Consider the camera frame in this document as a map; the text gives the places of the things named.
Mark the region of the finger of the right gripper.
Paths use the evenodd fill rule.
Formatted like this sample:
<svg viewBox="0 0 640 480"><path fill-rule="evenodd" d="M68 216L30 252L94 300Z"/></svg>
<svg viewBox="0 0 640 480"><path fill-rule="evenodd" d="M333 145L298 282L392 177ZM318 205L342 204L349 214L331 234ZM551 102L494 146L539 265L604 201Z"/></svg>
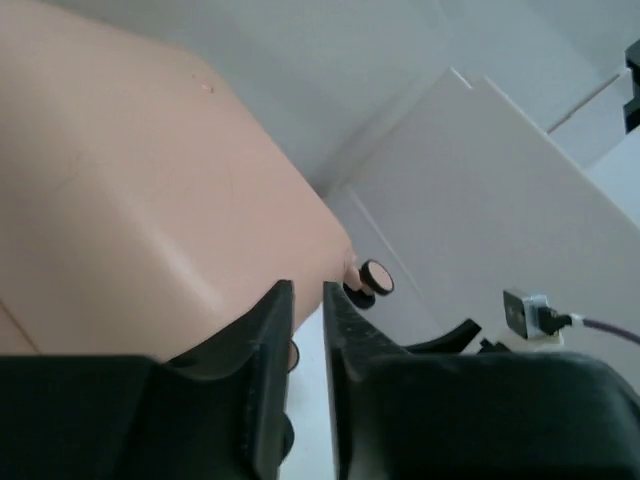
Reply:
<svg viewBox="0 0 640 480"><path fill-rule="evenodd" d="M466 319L446 334L426 342L404 346L412 354L460 354L481 332L482 328L472 319Z"/></svg>

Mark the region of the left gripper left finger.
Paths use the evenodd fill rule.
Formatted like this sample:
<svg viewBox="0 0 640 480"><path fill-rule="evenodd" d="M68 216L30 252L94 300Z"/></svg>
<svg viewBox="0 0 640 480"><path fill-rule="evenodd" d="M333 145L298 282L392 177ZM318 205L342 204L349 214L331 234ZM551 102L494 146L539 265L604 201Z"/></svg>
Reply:
<svg viewBox="0 0 640 480"><path fill-rule="evenodd" d="M5 479L274 479L285 412L293 286L168 362L5 356Z"/></svg>

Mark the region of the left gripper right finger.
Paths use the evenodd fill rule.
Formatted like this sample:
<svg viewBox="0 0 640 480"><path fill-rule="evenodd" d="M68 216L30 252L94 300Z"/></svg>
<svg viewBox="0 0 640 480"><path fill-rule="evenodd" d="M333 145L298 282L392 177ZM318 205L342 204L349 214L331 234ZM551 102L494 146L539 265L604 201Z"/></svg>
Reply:
<svg viewBox="0 0 640 480"><path fill-rule="evenodd" d="M635 479L639 398L575 353L397 345L323 292L340 479Z"/></svg>

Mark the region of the pink hard-shell suitcase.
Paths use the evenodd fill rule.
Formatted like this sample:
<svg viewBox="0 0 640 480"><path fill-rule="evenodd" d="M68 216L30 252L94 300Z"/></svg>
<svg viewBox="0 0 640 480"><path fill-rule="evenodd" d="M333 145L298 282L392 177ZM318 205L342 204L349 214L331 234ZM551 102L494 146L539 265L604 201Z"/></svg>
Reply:
<svg viewBox="0 0 640 480"><path fill-rule="evenodd" d="M1 350L196 361L278 281L394 289L199 58L42 1L1 5Z"/></svg>

